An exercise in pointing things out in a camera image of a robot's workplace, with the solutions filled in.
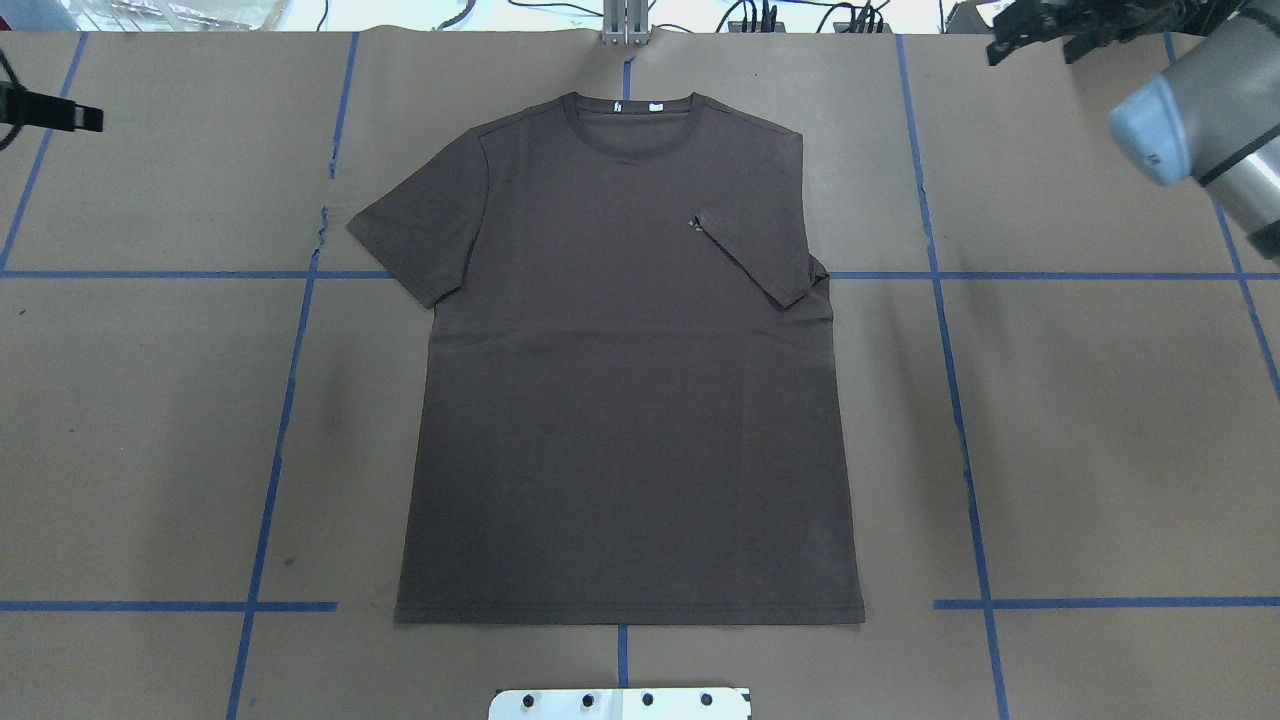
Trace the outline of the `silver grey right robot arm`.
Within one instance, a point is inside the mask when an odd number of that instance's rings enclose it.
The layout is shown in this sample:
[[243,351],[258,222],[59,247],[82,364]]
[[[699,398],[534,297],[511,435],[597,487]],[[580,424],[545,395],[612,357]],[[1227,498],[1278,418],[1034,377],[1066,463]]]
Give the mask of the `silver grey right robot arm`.
[[1064,41],[1066,63],[1162,31],[1198,38],[1108,117],[1156,184],[1193,179],[1270,261],[1279,251],[1279,5],[1275,1],[1012,1],[991,24],[991,65]]

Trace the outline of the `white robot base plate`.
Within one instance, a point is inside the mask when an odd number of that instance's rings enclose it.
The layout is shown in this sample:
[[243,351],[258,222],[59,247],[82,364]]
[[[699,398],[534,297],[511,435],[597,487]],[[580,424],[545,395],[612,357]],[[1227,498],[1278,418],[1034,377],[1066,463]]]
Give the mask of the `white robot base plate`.
[[732,687],[511,689],[489,719],[753,719],[751,694]]

